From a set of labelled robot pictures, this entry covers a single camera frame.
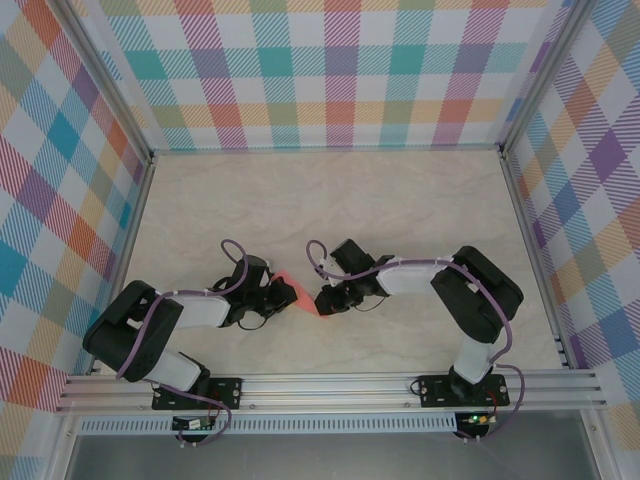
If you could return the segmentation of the pink paper sheet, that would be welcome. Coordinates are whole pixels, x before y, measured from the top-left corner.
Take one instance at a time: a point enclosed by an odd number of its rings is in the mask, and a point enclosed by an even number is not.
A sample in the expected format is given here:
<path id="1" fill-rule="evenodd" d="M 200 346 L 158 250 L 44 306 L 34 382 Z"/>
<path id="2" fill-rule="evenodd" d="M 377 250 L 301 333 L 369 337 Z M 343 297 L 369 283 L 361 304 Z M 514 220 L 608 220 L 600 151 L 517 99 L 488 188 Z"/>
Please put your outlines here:
<path id="1" fill-rule="evenodd" d="M 282 278 L 284 282 L 294 288 L 297 300 L 287 305 L 287 307 L 297 307 L 319 318 L 326 318 L 318 312 L 314 303 L 314 298 L 307 292 L 300 282 L 295 280 L 286 270 L 279 270 L 274 274 L 273 279 Z"/>

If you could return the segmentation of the grey metal panel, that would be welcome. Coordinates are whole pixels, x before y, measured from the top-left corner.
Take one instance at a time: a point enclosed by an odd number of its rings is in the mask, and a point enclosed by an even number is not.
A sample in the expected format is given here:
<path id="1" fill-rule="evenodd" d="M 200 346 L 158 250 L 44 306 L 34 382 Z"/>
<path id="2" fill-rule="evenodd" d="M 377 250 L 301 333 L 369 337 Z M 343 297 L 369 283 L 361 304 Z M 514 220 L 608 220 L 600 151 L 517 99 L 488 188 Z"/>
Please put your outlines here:
<path id="1" fill-rule="evenodd" d="M 238 435 L 202 448 L 83 436 L 65 480 L 600 480 L 584 454 L 420 434 Z"/>

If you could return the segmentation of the wide aluminium mounting rail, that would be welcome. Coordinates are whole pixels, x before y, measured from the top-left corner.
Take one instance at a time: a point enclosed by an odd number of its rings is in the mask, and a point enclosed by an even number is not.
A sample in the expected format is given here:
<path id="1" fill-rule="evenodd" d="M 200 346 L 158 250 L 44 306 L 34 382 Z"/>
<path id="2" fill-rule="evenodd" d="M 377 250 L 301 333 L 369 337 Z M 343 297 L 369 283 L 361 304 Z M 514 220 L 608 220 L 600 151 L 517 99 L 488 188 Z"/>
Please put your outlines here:
<path id="1" fill-rule="evenodd" d="M 501 394 L 511 410 L 521 400 L 524 411 L 600 410 L 608 407 L 596 374 L 590 370 L 531 370 L 523 377 L 504 376 Z M 431 394 L 416 373 L 232 374 L 221 375 L 231 388 L 240 414 L 396 413 L 421 410 Z M 58 402 L 58 414 L 152 414 L 158 395 L 146 382 L 130 383 L 113 376 L 72 376 Z"/>

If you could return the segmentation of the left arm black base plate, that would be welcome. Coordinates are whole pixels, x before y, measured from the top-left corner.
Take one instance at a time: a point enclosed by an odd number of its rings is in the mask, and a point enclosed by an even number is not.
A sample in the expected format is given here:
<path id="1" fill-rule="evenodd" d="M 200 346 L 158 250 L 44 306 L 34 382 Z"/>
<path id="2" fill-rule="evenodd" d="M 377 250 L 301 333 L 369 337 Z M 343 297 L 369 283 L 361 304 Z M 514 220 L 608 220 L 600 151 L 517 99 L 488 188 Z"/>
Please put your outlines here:
<path id="1" fill-rule="evenodd" d="M 165 387 L 155 387 L 151 408 L 153 410 L 207 410 L 211 404 L 195 399 L 195 396 L 216 400 L 231 410 L 237 410 L 242 394 L 241 378 L 209 377 L 198 380 L 187 392 L 174 393 Z"/>

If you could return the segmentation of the aluminium side rail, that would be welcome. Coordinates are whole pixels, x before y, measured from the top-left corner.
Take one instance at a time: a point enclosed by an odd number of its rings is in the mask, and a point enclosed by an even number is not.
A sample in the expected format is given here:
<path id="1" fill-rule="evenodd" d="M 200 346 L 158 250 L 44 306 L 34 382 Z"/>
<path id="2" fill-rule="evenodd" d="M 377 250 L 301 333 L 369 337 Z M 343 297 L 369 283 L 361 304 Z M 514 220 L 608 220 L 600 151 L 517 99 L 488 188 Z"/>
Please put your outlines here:
<path id="1" fill-rule="evenodd" d="M 565 368 L 576 369 L 576 358 L 568 341 L 564 324 L 561 321 L 559 307 L 555 301 L 551 284 L 545 274 L 534 230 L 527 217 L 524 198 L 518 189 L 516 178 L 507 157 L 502 152 L 498 152 L 498 159 L 562 365 Z"/>
<path id="2" fill-rule="evenodd" d="M 110 304 L 124 288 L 127 271 L 129 269 L 131 257 L 135 247 L 136 238 L 141 225 L 141 220 L 144 215 L 144 210 L 151 190 L 154 174 L 156 171 L 158 158 L 151 157 L 145 167 L 144 175 L 140 184 L 139 195 L 136 199 L 134 209 L 132 211 L 129 226 L 126 232 L 126 237 L 123 244 L 121 255 L 116 264 L 114 271 L 114 278 L 109 291 L 109 297 L 107 303 Z"/>

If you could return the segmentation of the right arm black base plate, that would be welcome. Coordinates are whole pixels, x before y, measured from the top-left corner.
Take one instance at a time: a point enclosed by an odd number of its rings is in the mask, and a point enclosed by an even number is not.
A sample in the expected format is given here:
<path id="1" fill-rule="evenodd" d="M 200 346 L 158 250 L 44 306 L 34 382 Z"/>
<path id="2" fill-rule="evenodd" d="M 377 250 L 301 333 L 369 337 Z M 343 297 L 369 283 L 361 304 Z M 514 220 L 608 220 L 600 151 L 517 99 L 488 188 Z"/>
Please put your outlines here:
<path id="1" fill-rule="evenodd" d="M 505 377 L 490 373 L 479 383 L 471 384 L 453 372 L 418 377 L 419 397 L 423 408 L 435 407 L 503 407 L 510 404 Z"/>

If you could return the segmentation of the thin aluminium edge rail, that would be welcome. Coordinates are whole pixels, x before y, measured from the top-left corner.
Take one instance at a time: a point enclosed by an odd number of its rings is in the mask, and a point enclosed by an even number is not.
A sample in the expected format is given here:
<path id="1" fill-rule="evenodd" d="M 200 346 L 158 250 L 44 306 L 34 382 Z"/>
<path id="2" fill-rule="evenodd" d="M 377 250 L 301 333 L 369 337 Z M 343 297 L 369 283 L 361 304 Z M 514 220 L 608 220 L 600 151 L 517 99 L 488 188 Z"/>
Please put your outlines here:
<path id="1" fill-rule="evenodd" d="M 302 154 L 302 153 L 347 153 L 347 152 L 464 152 L 464 151 L 500 151 L 499 144 L 443 144 L 423 146 L 346 146 L 346 147 L 286 147 L 286 148 L 245 148 L 245 149 L 155 149 L 155 158 L 170 156 L 209 156 L 209 155 L 245 155 L 245 154 Z"/>

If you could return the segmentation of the aluminium corner post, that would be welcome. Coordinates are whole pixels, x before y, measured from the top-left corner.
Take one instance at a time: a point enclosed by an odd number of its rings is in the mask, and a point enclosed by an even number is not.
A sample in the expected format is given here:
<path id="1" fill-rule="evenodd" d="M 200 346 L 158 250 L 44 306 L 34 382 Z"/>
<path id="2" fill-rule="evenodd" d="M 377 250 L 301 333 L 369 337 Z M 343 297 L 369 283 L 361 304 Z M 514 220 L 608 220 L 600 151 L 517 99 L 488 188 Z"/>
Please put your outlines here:
<path id="1" fill-rule="evenodd" d="M 120 93 L 99 50 L 75 12 L 71 1 L 46 0 L 46 3 L 65 33 L 69 36 L 71 43 L 84 62 L 85 68 L 105 97 L 127 138 L 131 141 L 135 150 L 144 158 L 145 162 L 151 164 L 153 162 L 152 149 Z"/>
<path id="2" fill-rule="evenodd" d="M 507 131 L 505 140 L 499 143 L 498 152 L 501 160 L 508 159 L 509 154 L 513 152 L 515 145 L 524 135 L 536 109 L 556 78 L 566 56 L 598 1 L 575 0 L 572 4 L 555 42 L 541 62 L 540 71 L 537 73 L 528 95 Z"/>

